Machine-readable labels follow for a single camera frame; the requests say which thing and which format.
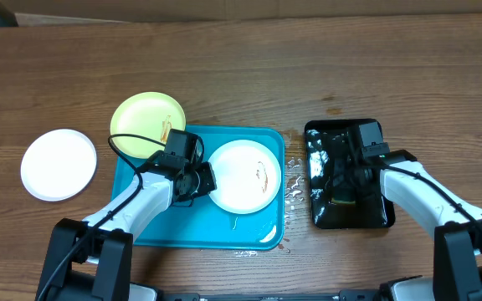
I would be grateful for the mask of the white plate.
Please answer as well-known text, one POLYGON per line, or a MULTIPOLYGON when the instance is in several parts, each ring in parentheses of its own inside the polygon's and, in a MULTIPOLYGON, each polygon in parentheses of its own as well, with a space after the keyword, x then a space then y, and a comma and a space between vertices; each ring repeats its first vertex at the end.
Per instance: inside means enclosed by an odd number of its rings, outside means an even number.
POLYGON ((23 155, 20 176, 29 194, 60 202, 83 191, 97 167, 92 141, 77 130, 51 130, 37 138, 23 155))
POLYGON ((217 148, 210 158, 216 189, 211 200, 234 214, 266 208, 277 196, 282 170, 269 148, 253 140, 234 140, 217 148))

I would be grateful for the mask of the green yellow sponge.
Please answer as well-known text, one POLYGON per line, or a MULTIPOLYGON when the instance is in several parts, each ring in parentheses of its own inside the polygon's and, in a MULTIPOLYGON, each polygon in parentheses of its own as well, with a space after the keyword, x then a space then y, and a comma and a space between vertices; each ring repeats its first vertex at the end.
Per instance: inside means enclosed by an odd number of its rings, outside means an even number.
POLYGON ((342 206, 355 206, 356 200, 351 198, 340 199, 340 198, 332 197, 331 203, 336 205, 342 205, 342 206))

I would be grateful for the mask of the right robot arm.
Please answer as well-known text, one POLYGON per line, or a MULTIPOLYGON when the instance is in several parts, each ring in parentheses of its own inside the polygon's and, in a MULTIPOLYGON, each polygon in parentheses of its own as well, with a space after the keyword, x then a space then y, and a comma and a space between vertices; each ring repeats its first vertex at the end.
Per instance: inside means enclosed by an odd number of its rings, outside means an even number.
POLYGON ((430 176, 406 150, 390 150, 377 122, 323 140, 332 160, 327 187, 349 184, 401 207, 433 239, 433 276, 381 285, 375 300, 482 300, 482 209, 430 176))

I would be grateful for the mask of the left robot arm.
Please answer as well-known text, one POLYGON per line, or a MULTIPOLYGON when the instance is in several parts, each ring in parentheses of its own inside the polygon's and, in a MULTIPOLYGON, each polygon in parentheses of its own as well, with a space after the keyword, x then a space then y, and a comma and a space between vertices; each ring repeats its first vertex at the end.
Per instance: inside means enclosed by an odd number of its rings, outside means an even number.
POLYGON ((157 300, 159 292, 131 281, 133 244, 170 207, 191 207, 216 188, 200 136, 171 130, 131 184, 82 221, 64 218, 52 231, 37 300, 157 300))

